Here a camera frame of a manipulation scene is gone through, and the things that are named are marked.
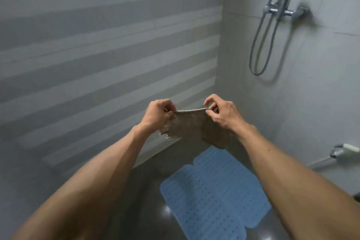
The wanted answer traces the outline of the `person's left forearm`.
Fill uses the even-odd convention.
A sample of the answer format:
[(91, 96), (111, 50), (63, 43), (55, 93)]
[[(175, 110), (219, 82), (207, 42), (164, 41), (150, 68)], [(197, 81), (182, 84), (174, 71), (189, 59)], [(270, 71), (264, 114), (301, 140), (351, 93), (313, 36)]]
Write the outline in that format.
[(123, 191), (148, 137), (162, 126), (141, 122), (82, 166), (10, 240), (93, 240)]

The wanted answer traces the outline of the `white chrome hand sprayer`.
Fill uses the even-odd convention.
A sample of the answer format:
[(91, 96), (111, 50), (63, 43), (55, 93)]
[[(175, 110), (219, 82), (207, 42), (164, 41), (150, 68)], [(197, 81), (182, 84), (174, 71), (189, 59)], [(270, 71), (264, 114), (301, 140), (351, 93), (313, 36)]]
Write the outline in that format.
[(339, 159), (356, 154), (360, 155), (360, 147), (356, 147), (347, 143), (340, 143), (334, 146), (329, 156), (331, 159)]

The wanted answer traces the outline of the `person's left hand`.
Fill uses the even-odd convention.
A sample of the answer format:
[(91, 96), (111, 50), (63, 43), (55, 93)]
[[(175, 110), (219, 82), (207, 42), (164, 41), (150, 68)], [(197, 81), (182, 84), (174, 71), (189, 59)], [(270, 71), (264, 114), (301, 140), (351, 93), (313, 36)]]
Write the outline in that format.
[(148, 136), (162, 130), (169, 121), (158, 121), (158, 100), (151, 101), (138, 127)]

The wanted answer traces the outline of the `person's right hand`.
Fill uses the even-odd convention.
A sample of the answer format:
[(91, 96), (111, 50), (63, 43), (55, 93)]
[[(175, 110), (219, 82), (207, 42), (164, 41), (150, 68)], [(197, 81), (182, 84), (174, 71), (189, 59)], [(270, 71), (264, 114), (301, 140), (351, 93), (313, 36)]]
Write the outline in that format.
[(212, 94), (205, 99), (204, 105), (210, 106), (213, 102), (219, 105), (219, 113), (222, 115), (223, 121), (217, 124), (222, 128), (240, 138), (244, 137), (247, 132), (253, 129), (253, 126), (243, 119), (232, 101), (223, 100), (218, 95)]

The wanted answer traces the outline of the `grey-brown cleaning cloth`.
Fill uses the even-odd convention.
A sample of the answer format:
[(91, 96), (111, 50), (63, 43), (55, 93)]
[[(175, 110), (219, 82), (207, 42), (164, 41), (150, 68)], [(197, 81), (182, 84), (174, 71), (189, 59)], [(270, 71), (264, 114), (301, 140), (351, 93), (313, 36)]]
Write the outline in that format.
[(208, 108), (175, 111), (159, 132), (168, 138), (197, 139), (218, 149), (227, 148), (233, 133), (213, 121), (206, 110)]

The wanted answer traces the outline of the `blue perforated shower mat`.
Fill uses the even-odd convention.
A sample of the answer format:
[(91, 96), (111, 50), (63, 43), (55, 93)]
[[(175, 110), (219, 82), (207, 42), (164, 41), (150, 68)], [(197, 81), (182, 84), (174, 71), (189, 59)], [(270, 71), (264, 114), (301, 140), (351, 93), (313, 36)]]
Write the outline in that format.
[(213, 146), (164, 180), (160, 192), (187, 240), (245, 240), (272, 208), (259, 179)]

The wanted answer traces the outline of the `person's right forearm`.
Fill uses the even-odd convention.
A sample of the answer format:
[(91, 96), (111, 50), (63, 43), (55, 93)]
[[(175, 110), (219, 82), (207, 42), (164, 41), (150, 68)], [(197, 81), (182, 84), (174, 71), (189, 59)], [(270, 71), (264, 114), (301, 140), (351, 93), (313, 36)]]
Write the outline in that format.
[(291, 238), (360, 240), (360, 203), (285, 154), (250, 124), (234, 128)]

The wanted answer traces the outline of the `chrome shower mixer valve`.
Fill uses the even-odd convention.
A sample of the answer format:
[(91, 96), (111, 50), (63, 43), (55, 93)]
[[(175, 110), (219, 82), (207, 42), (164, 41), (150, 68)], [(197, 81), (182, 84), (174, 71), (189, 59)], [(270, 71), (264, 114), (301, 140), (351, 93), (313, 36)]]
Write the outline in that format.
[(306, 4), (300, 4), (295, 10), (289, 10), (288, 6), (291, 0), (277, 0), (275, 3), (269, 3), (263, 9), (263, 14), (271, 14), (276, 21), (281, 21), (283, 17), (289, 16), (291, 20), (297, 20), (308, 15), (310, 7)]

